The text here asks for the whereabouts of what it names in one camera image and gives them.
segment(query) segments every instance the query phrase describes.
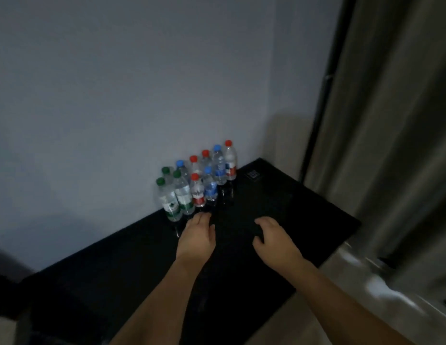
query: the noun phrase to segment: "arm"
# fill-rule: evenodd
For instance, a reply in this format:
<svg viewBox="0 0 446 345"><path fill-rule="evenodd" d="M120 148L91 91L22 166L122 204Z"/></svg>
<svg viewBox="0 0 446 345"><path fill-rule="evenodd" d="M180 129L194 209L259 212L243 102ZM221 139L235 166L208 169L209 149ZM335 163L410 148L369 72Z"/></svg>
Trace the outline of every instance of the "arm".
<svg viewBox="0 0 446 345"><path fill-rule="evenodd" d="M140 304L110 345L176 345L194 281L215 248L210 213L198 213L178 240L177 257L163 280Z"/></svg>
<svg viewBox="0 0 446 345"><path fill-rule="evenodd" d="M262 217L255 223L264 236L264 244L253 239L255 251L305 297L333 345L412 345L304 259L276 220Z"/></svg>

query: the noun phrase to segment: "wall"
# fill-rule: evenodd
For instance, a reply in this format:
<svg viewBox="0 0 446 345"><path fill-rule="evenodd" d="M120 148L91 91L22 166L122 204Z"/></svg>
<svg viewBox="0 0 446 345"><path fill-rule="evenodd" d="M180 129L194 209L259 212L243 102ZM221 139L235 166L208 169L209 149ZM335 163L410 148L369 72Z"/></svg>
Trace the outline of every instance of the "wall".
<svg viewBox="0 0 446 345"><path fill-rule="evenodd" d="M47 267L158 209L160 167L227 138L240 165L292 172L307 138L279 126L314 115L339 3L0 0L0 249Z"/></svg>

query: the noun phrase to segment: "red and white label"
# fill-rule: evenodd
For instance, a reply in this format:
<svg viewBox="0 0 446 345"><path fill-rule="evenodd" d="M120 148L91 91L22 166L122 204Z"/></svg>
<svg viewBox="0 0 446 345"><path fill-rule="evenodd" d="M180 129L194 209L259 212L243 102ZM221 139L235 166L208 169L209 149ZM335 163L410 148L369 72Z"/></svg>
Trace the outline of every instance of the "red and white label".
<svg viewBox="0 0 446 345"><path fill-rule="evenodd" d="M228 177L236 175L236 162L226 162L226 175Z"/></svg>
<svg viewBox="0 0 446 345"><path fill-rule="evenodd" d="M195 205L201 205L205 201L204 194L193 195L193 202Z"/></svg>

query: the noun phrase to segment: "black table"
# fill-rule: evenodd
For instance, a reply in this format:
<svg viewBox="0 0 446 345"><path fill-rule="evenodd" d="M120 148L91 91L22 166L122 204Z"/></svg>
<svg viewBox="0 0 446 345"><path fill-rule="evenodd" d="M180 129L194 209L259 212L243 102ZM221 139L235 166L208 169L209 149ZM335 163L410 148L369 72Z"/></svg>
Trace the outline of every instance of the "black table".
<svg viewBox="0 0 446 345"><path fill-rule="evenodd" d="M316 266L360 225L262 159L219 192L204 208L217 246L194 284L182 344L243 344L293 294L256 255L255 218L275 218ZM157 211L26 279L34 330L75 344L111 339L168 271L185 221Z"/></svg>

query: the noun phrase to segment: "plastic bottle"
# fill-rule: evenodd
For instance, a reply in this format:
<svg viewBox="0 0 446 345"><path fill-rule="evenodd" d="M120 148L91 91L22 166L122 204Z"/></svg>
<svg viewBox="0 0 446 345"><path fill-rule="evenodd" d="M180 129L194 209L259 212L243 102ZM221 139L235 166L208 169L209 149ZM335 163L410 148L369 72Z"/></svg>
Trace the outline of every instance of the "plastic bottle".
<svg viewBox="0 0 446 345"><path fill-rule="evenodd" d="M207 166L212 167L212 159L210 158L210 152L207 149L202 151L201 164L202 164L202 169L204 170L206 169Z"/></svg>
<svg viewBox="0 0 446 345"><path fill-rule="evenodd" d="M226 140L224 144L226 146L223 151L226 162L226 176L228 177L228 180L234 180L236 179L237 167L236 149L234 149L233 142L231 140Z"/></svg>
<svg viewBox="0 0 446 345"><path fill-rule="evenodd" d="M226 184L226 162L224 160L221 145L217 144L213 147L212 163L217 184Z"/></svg>
<svg viewBox="0 0 446 345"><path fill-rule="evenodd" d="M180 169L182 177L185 178L189 184L191 182L191 176L189 175L188 168L186 168L185 162L183 160L177 161L177 169Z"/></svg>
<svg viewBox="0 0 446 345"><path fill-rule="evenodd" d="M204 183L204 195L207 202L210 204L212 202L214 203L218 197L217 182L212 176L212 167L207 166L205 173L206 174L202 180Z"/></svg>
<svg viewBox="0 0 446 345"><path fill-rule="evenodd" d="M193 214L195 207L193 204L193 197L191 196L191 191L189 190L189 184L185 178L182 177L182 173L177 169L173 173L174 185L175 185L175 195L177 195L178 203L180 203L180 209L184 214Z"/></svg>
<svg viewBox="0 0 446 345"><path fill-rule="evenodd" d="M170 167L162 167L162 176L164 180L166 181L166 185L172 185L173 184L173 177L170 171Z"/></svg>
<svg viewBox="0 0 446 345"><path fill-rule="evenodd" d="M191 195L193 203L196 207L203 207L206 205L206 198L204 197L204 184L197 173L191 174Z"/></svg>
<svg viewBox="0 0 446 345"><path fill-rule="evenodd" d="M203 172L199 162L197 162L197 156L193 155L189 160L191 161L191 174L196 173L199 178L202 178Z"/></svg>
<svg viewBox="0 0 446 345"><path fill-rule="evenodd" d="M159 202L166 211L167 217L171 222L177 222L182 218L182 212L178 205L173 185L166 185L166 180L161 177L156 179L159 186Z"/></svg>

